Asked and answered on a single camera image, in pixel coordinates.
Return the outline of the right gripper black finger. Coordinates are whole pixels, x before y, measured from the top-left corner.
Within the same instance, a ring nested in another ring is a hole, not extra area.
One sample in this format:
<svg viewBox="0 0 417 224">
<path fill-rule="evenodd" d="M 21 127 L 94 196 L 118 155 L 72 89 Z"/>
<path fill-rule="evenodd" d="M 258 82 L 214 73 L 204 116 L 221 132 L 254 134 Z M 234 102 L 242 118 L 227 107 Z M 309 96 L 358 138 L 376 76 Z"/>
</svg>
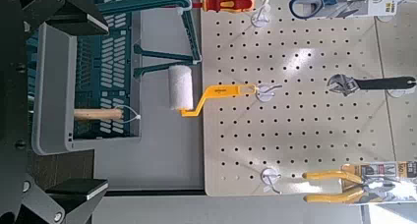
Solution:
<svg viewBox="0 0 417 224">
<path fill-rule="evenodd" d="M 86 224 L 107 189 L 105 179 L 77 178 L 44 191 L 26 174 L 15 224 Z"/>
<path fill-rule="evenodd" d="M 109 27 L 92 0 L 20 0 L 29 35 L 44 23 L 73 36 L 104 35 Z"/>
</svg>

